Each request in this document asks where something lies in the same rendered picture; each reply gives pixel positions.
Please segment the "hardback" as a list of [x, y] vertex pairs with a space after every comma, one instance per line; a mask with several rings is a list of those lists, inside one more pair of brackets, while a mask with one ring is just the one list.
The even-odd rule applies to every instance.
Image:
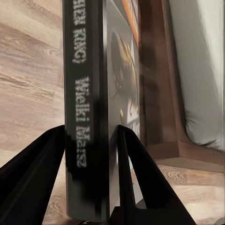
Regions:
[[62, 20], [67, 216], [104, 222], [120, 196], [118, 125], [140, 140], [138, 0], [62, 0]]

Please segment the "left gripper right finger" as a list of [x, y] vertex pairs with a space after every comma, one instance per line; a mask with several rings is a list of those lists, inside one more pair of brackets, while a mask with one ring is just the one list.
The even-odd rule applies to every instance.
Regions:
[[[139, 209], [128, 161], [131, 159], [147, 209]], [[196, 225], [135, 132], [118, 125], [121, 225]]]

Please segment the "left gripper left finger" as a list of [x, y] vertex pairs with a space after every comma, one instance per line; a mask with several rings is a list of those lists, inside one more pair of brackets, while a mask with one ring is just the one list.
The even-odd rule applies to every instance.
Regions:
[[42, 225], [64, 152], [60, 125], [0, 168], [0, 225]]

